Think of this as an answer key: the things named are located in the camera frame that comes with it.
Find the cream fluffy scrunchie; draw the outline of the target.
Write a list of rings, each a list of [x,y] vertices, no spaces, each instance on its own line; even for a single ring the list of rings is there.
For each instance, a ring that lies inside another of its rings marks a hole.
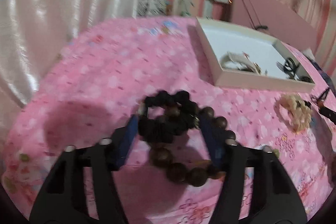
[[[295,133],[310,127],[312,110],[309,102],[298,94],[282,94],[278,102],[287,110],[291,118],[290,125]]]

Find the white strap smartwatch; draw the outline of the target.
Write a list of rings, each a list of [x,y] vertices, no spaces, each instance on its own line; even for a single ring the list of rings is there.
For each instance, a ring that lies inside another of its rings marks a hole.
[[[261,74],[261,68],[257,63],[250,61],[249,55],[246,53],[238,54],[227,52],[220,58],[219,64],[222,69],[233,69],[228,64],[236,65],[236,69],[239,71],[252,72],[258,75]]]

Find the white shallow tray box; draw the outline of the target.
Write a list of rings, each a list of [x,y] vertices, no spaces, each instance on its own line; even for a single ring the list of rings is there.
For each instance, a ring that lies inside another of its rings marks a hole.
[[[275,90],[309,93],[313,80],[305,82],[309,73],[290,51],[289,47],[273,36],[232,23],[198,18],[196,30],[212,73],[215,86],[223,88]],[[222,69],[219,61],[227,52],[246,53],[257,63],[261,74]]]

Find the pink headboard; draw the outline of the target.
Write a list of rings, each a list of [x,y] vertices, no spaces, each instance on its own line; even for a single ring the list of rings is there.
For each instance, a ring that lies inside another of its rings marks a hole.
[[[300,51],[317,49],[317,31],[277,0],[232,0],[231,23],[254,30],[266,26],[270,35]]]

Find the pink floral bedsheet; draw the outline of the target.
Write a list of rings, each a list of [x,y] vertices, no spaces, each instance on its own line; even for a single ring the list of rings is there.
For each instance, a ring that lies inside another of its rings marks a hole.
[[[21,111],[4,149],[4,188],[28,218],[50,168],[68,144],[86,147],[122,127],[145,96],[186,90],[200,107],[228,120],[242,145],[279,153],[310,219],[332,191],[324,157],[333,158],[335,126],[317,117],[292,133],[274,108],[280,92],[222,89],[195,30],[196,19],[112,19],[83,32],[62,50],[39,92]],[[330,136],[331,143],[315,136]],[[147,162],[137,137],[115,183],[129,223],[209,223],[223,180],[199,188],[174,185]]]

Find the white satin curtain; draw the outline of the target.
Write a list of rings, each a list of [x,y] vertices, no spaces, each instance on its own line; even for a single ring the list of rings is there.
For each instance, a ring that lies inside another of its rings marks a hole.
[[[1,0],[1,137],[60,58],[66,42],[108,18],[134,17],[138,0]]]

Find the patterned tote bag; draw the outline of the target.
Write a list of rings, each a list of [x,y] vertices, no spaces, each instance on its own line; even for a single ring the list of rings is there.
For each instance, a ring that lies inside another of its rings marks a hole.
[[[164,16],[167,12],[167,0],[139,0],[137,16]]]

